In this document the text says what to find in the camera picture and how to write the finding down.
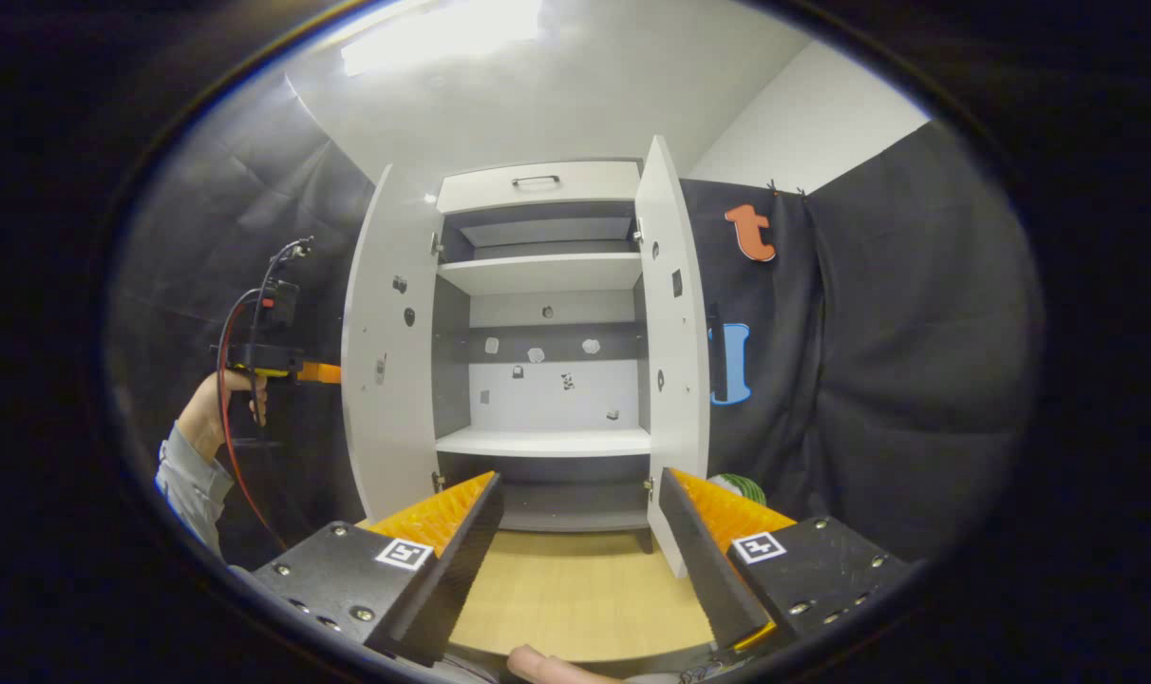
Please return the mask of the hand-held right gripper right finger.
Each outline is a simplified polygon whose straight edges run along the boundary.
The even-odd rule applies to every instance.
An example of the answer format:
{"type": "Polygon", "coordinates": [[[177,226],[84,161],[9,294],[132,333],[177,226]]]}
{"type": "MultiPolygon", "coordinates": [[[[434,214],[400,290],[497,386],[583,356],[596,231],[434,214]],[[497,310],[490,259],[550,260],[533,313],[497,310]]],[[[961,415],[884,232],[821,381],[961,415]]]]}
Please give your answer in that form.
{"type": "Polygon", "coordinates": [[[792,520],[666,468],[658,506],[714,641],[777,649],[887,598],[909,563],[831,516],[792,520]]]}

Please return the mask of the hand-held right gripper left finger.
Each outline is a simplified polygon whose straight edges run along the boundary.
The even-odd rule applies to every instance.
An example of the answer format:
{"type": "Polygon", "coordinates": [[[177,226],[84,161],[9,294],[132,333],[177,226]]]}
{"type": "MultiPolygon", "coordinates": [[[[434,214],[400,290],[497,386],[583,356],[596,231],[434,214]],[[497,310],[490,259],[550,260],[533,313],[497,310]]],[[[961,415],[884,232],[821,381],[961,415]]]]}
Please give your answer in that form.
{"type": "Polygon", "coordinates": [[[445,655],[503,515],[487,471],[369,527],[331,522],[251,575],[303,626],[433,666],[445,655]]]}

